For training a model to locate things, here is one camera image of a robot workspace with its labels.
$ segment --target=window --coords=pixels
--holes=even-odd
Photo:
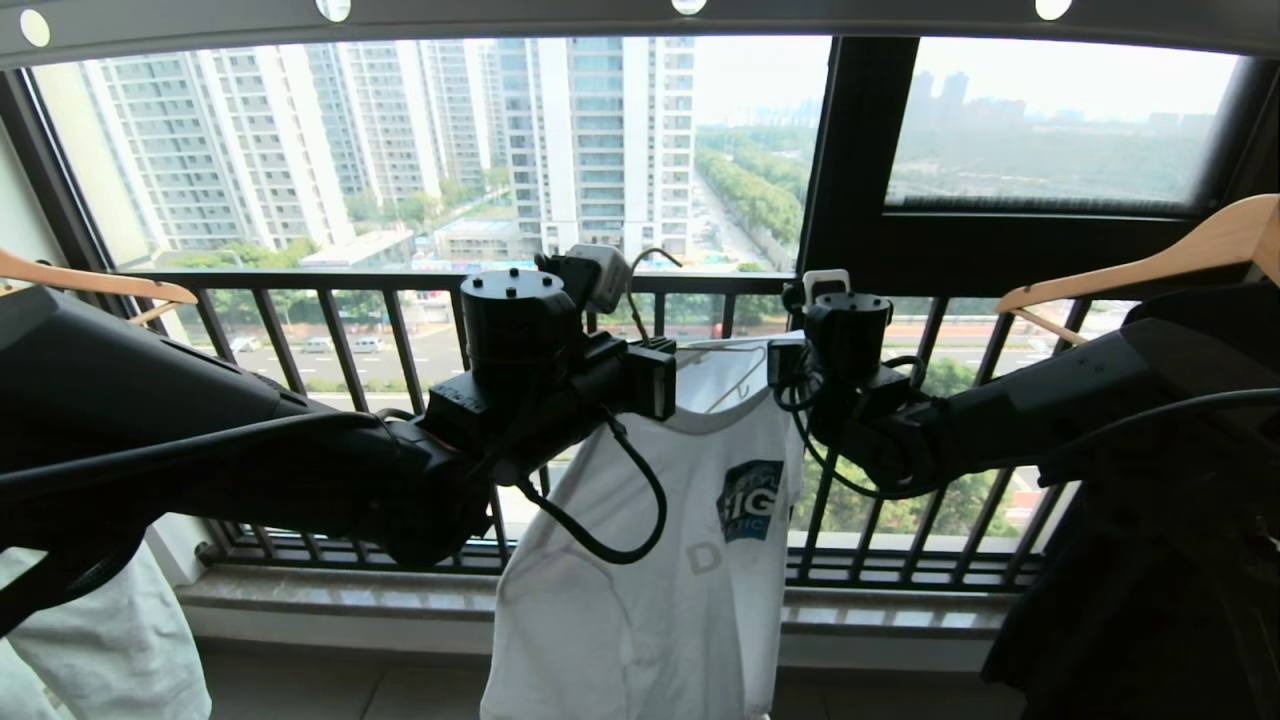
[[[791,269],[786,258],[797,251],[804,214],[792,190],[808,188],[828,37],[467,44],[467,53],[454,40],[215,47],[32,73],[86,206],[122,268],[236,268],[234,258],[246,268],[308,268],[343,254],[303,264],[307,255],[378,245],[387,233],[419,237],[454,219],[492,225],[494,237],[512,238],[494,241],[497,247],[527,259],[550,247],[538,237],[540,220],[563,223],[556,240],[564,243],[575,233],[620,243],[625,210],[635,204],[635,238],[648,227],[649,241],[662,240],[672,213],[687,215],[675,219],[687,224],[681,255],[695,272],[704,258],[707,272],[740,263]],[[559,63],[557,72],[544,72],[550,61]],[[268,69],[273,81],[262,82]],[[460,72],[472,69],[483,106],[494,111],[474,105],[471,76]],[[435,113],[411,108],[417,91],[406,78],[415,76],[430,81],[422,95]],[[622,97],[630,86],[646,90],[639,108]],[[305,131],[307,119],[323,132]],[[440,149],[439,170],[425,172],[431,160],[416,150],[425,146]],[[554,161],[543,163],[544,154]],[[509,187],[493,169],[509,177]],[[483,186],[489,192],[476,195]],[[342,202],[329,201],[339,195]],[[553,206],[552,197],[570,199],[571,209]],[[440,206],[426,208],[424,199]],[[563,211],[570,214],[557,217]],[[781,250],[751,241],[765,231]],[[298,254],[289,241],[302,237],[314,247]],[[430,250],[422,241],[351,268],[399,270],[413,254],[424,261],[434,251],[433,272],[470,272],[483,254],[449,255],[451,247],[480,247],[463,240],[475,241],[457,237]],[[184,259],[178,250],[207,256]],[[324,320],[288,311],[296,323]],[[198,323],[192,332],[205,333]]]
[[[1187,209],[1239,58],[1027,40],[920,41],[886,202]]]

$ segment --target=clothes hanger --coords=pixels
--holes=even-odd
[[[1071,345],[1080,345],[1088,340],[1025,307],[1236,263],[1253,263],[1280,286],[1280,195],[1236,200],[1151,258],[1010,291],[1000,299],[996,311],[1012,313]]]
[[[151,300],[165,300],[145,313],[129,318],[131,323],[142,324],[178,305],[195,305],[196,296],[182,286],[133,278],[129,275],[115,275],[109,273],[86,273],[83,270],[70,270],[67,268],[54,268],[41,265],[31,260],[23,260],[17,255],[0,250],[0,278],[26,281],[36,284],[47,284],[67,290],[81,290],[84,292],[105,292],[109,295],[129,295],[133,297],[147,297]],[[9,286],[0,291],[0,295],[13,292]]]

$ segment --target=white t-shirt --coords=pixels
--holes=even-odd
[[[800,438],[768,391],[730,410],[621,418],[667,493],[640,561],[611,565],[539,514],[498,585],[481,717],[763,717],[777,666]],[[653,492],[600,428],[550,497],[600,542],[653,529]]]

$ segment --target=balcony railing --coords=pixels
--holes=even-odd
[[[394,342],[396,359],[403,373],[403,395],[398,396],[415,413],[425,406],[424,380],[420,378],[419,363],[415,357],[415,343],[419,351],[435,352],[442,347],[457,348],[461,368],[468,368],[465,351],[466,329],[461,322],[461,296],[458,287],[462,274],[417,274],[417,273],[296,273],[296,272],[148,272],[143,277],[175,282],[191,288],[200,299],[198,325],[193,334],[201,338],[212,352],[229,363],[237,363],[228,337],[228,325],[218,315],[211,293],[237,291],[248,293],[250,305],[260,315],[261,329],[279,363],[279,378],[291,389],[306,393],[307,380],[300,370],[298,357],[289,345],[289,337],[280,322],[280,313],[273,302],[273,292],[308,291],[319,305],[323,327],[333,342],[332,355],[326,361],[337,360],[343,378],[342,389],[349,396],[349,406],[355,410],[370,410],[370,395],[361,380],[361,368],[357,366],[344,327],[344,314],[335,300],[335,292],[374,291],[381,297],[385,314],[379,318],[383,332],[389,329]],[[758,314],[751,318],[753,327],[744,328],[744,318],[737,309],[744,297],[764,296],[777,299],[788,275],[781,274],[650,274],[637,275],[634,291],[637,296],[652,299],[650,322],[657,334],[675,334],[680,340],[692,340],[690,336],[701,333],[698,340],[718,337],[741,337],[744,333],[763,334],[781,329],[781,305],[777,316],[760,324]],[[452,329],[435,327],[430,337],[412,336],[406,323],[401,297],[406,291],[417,293],[438,293],[438,306],[443,310],[443,299],[448,297],[448,315]],[[682,324],[668,322],[673,296],[710,296],[705,304],[716,316],[694,323],[687,318]],[[1016,365],[1024,365],[1041,356],[1064,350],[1062,343],[1053,345],[1030,325],[1021,328],[1011,315],[948,315],[946,297],[916,299],[916,307],[927,306],[927,314],[915,316],[900,315],[891,325],[891,338],[897,338],[897,347],[888,348],[887,355],[904,352],[916,354],[931,370],[943,363],[946,356],[952,368],[975,366],[972,382],[984,383]],[[1088,301],[1076,301],[1065,313],[1064,324],[1073,331],[1080,331],[1091,314]],[[589,329],[611,329],[626,333],[618,316],[596,318],[589,315]],[[1011,332],[1016,337],[1011,341]],[[1011,347],[1009,361],[1002,365],[1002,352]],[[252,364],[264,364],[262,355],[256,355]],[[347,397],[330,396],[323,401],[347,401]],[[547,492],[553,482],[553,473],[541,468],[539,479],[541,491]],[[791,528],[791,550],[787,564],[787,582],[792,585],[832,587],[832,588],[877,588],[910,591],[980,591],[1018,592],[1034,578],[1039,570],[1043,544],[1056,524],[1057,516],[1066,505],[1074,488],[1057,486],[1041,492],[1033,482],[1023,479],[1018,470],[1004,469],[995,473],[989,488],[986,488],[980,501],[969,498],[975,509],[961,525],[966,532],[952,528],[948,533],[934,532],[940,518],[948,511],[947,489],[934,492],[916,502],[918,516],[913,518],[914,530],[904,532],[901,527],[888,527],[883,519],[892,515],[890,503],[870,502],[859,516],[856,530],[849,528],[824,527],[824,518],[833,515],[832,503],[841,497],[837,493],[849,491],[832,487],[829,475],[806,480],[806,492],[813,493],[812,507],[806,510],[805,523],[794,520]],[[490,516],[494,529],[492,537],[474,539],[460,553],[431,569],[434,573],[460,574],[500,574],[516,542],[511,521],[504,520],[503,501],[494,492],[490,502]],[[1001,525],[1005,534],[1014,537],[995,537],[995,525]],[[330,568],[347,570],[388,570],[392,560],[372,543],[353,542],[342,538],[296,533],[260,525],[210,521],[218,538],[218,547],[209,548],[205,560],[210,562],[275,565],[293,568]]]

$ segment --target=white cloth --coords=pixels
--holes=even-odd
[[[662,539],[643,560],[609,565],[553,519],[534,519],[498,585],[481,717],[768,712],[800,438],[768,392],[735,401],[667,423],[621,418],[668,500]],[[648,483],[605,428],[579,448],[552,500],[620,550],[639,546],[657,516]]]
[[[41,556],[0,553],[0,587]],[[209,717],[191,628],[145,543],[102,587],[36,612],[0,639],[0,719],[61,719],[59,701],[77,720]]]

